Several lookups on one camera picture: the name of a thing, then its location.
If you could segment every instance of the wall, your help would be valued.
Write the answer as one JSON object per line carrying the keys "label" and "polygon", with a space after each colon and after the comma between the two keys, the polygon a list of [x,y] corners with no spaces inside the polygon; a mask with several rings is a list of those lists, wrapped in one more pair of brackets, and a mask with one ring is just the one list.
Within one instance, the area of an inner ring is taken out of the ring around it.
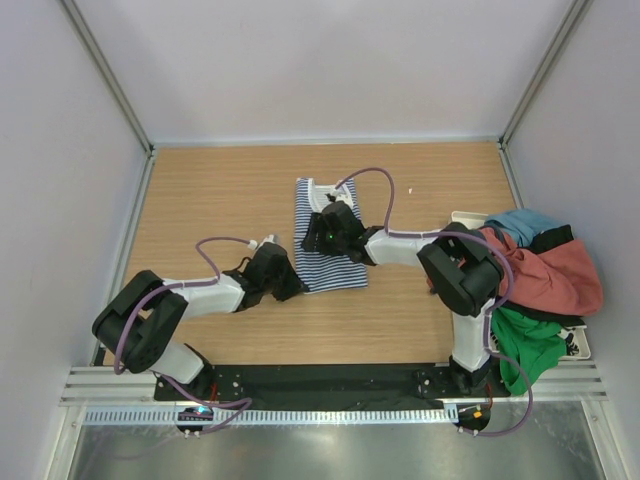
{"label": "wall", "polygon": [[72,365],[86,365],[143,165],[50,0],[0,15],[0,469],[42,478]]}
{"label": "wall", "polygon": [[156,142],[497,136],[569,0],[78,0]]}
{"label": "wall", "polygon": [[638,2],[594,2],[511,142],[528,205],[571,222],[601,269],[606,305],[589,340],[628,460],[640,458],[638,24]]}

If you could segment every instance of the white backdrop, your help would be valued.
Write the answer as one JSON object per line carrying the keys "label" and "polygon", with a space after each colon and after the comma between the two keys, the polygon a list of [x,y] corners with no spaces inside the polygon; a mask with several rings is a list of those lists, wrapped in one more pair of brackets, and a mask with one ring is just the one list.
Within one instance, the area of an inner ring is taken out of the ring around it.
{"label": "white backdrop", "polygon": [[[605,307],[587,318],[640,458],[640,4],[594,2],[511,142],[527,203],[571,223],[600,267]],[[640,478],[638,471],[630,478]]]}
{"label": "white backdrop", "polygon": [[143,166],[57,2],[0,15],[0,477],[41,479]]}
{"label": "white backdrop", "polygon": [[569,0],[78,0],[155,142],[501,134]]}

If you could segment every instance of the clothing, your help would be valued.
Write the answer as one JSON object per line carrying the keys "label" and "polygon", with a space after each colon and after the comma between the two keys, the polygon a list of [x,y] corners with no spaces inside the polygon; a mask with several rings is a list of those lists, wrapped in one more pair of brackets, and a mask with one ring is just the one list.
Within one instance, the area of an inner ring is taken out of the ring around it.
{"label": "clothing", "polygon": [[[544,371],[557,366],[560,357],[567,353],[567,344],[558,336],[562,327],[557,323],[538,322],[499,308],[491,317],[491,330],[500,352],[518,362],[532,384]],[[500,375],[512,394],[527,391],[518,369],[506,360],[500,360]]]}
{"label": "clothing", "polygon": [[[505,235],[505,245],[492,229],[480,231],[505,255],[513,270],[511,302],[563,315],[591,315],[602,307],[602,286],[582,241],[572,240],[536,255],[518,248],[509,235]],[[505,275],[500,283],[500,295],[504,295],[507,282]]]}
{"label": "clothing", "polygon": [[[293,235],[296,273],[308,287],[308,293],[339,290],[342,288],[364,288],[368,285],[367,267],[353,263],[349,257],[329,257],[317,252],[305,252],[300,242],[304,239],[312,208],[309,201],[309,179],[296,182],[295,231]],[[353,198],[353,213],[360,218],[360,208],[353,179],[345,183]]]}
{"label": "clothing", "polygon": [[564,245],[565,243],[569,243],[572,240],[574,240],[574,238],[573,232],[571,231],[571,225],[563,225],[562,227],[553,228],[536,235],[533,237],[531,245],[526,248],[530,252],[540,254],[553,250],[554,248]]}
{"label": "clothing", "polygon": [[562,325],[564,328],[585,326],[584,320],[582,320],[582,317],[578,315],[562,315],[560,313],[543,312],[542,310],[536,310],[535,308],[525,307],[509,301],[505,302],[502,306],[539,322],[555,322]]}
{"label": "clothing", "polygon": [[501,228],[515,240],[519,247],[528,247],[533,237],[539,233],[560,226],[553,218],[528,208],[489,215],[485,225]]}

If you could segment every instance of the wooden tabletop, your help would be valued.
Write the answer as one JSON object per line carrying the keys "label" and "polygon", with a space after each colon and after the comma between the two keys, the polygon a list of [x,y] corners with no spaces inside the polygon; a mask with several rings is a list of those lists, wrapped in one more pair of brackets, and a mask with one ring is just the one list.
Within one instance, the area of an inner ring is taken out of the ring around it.
{"label": "wooden tabletop", "polygon": [[[128,278],[143,269],[161,277],[211,275],[194,244],[229,235],[280,236],[293,263],[294,187],[298,177],[333,184],[367,166],[387,168],[396,182],[391,226],[443,227],[453,210],[500,212],[513,199],[492,143],[318,145],[163,149],[138,228]],[[365,225],[381,224],[389,186],[384,176],[357,177]],[[205,247],[222,269],[250,251],[240,244]],[[175,340],[213,364],[329,364],[446,361],[451,314],[427,293],[421,269],[385,265],[368,270],[359,290],[271,296],[245,312],[183,322]]]}

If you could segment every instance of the clothes pile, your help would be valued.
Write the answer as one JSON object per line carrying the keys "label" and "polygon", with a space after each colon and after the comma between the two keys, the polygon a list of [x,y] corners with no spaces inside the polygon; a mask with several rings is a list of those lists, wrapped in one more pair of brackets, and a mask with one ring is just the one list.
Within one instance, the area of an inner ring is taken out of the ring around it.
{"label": "clothes pile", "polygon": [[[570,225],[529,209],[491,215],[480,229],[509,262],[514,285],[497,309],[491,329],[499,350],[516,360],[531,383],[565,355],[575,353],[572,329],[603,304],[602,285],[584,243]],[[507,279],[499,287],[504,295]],[[509,362],[500,363],[507,389],[526,392],[524,379]]]}

